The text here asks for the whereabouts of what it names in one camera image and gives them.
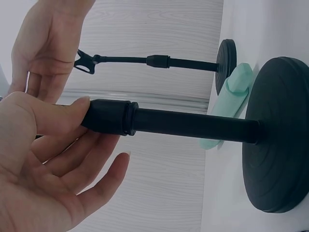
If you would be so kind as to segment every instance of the green foam piece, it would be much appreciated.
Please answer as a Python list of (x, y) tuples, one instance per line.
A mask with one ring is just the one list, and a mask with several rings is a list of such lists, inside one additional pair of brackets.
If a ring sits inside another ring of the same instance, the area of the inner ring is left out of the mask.
[[(217, 101), (210, 113), (213, 116), (234, 117), (249, 94), (253, 72), (249, 64), (241, 63), (225, 80)], [(216, 147), (220, 140), (200, 139), (200, 146), (209, 150)]]

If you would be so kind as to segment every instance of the weighted base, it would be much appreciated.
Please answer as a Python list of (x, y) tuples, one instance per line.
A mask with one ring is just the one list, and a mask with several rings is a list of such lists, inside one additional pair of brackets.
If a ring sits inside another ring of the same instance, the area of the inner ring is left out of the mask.
[(293, 58), (274, 58), (259, 72), (246, 119), (265, 135), (243, 144), (245, 188), (251, 203), (268, 213), (297, 206), (309, 192), (309, 68)]
[(236, 46), (233, 40), (223, 40), (217, 56), (218, 71), (216, 72), (216, 90), (219, 95), (223, 83), (237, 64)]

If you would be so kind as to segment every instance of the right hand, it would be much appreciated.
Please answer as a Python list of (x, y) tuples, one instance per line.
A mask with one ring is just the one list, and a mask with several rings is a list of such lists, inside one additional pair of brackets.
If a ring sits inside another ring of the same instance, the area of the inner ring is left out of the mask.
[[(0, 102), (0, 231), (64, 232), (100, 209), (123, 181), (127, 153), (92, 188), (119, 136), (80, 126), (89, 98), (52, 105), (16, 92)], [(43, 134), (35, 140), (36, 134)]]
[(45, 102), (57, 102), (73, 69), (84, 18), (93, 3), (39, 0), (29, 10), (13, 47), (8, 94), (25, 92), (30, 72), (27, 93)]

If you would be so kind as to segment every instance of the human hand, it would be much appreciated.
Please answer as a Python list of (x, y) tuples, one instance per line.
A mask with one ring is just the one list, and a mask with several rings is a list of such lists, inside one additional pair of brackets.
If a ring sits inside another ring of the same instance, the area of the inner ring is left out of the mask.
[[(0, 231), (64, 232), (105, 205), (124, 179), (129, 156), (120, 154), (91, 184), (119, 136), (80, 126), (89, 99), (71, 106), (16, 92), (0, 102)], [(45, 136), (34, 140), (36, 134)]]
[(12, 50), (8, 94), (26, 91), (56, 103), (74, 66), (84, 18), (94, 0), (39, 0), (28, 12)]

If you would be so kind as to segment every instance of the white table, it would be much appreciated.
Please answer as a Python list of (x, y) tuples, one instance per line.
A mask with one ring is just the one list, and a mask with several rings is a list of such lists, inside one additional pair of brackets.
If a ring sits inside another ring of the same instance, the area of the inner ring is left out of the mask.
[[(221, 38), (234, 39), (238, 64), (254, 73), (271, 58), (309, 64), (309, 1), (225, 0)], [(211, 109), (217, 95), (213, 83)], [(245, 117), (244, 107), (240, 118)], [(242, 177), (240, 143), (224, 142), (206, 152), (202, 232), (300, 232), (309, 230), (309, 196), (284, 214), (268, 214), (249, 202)]]

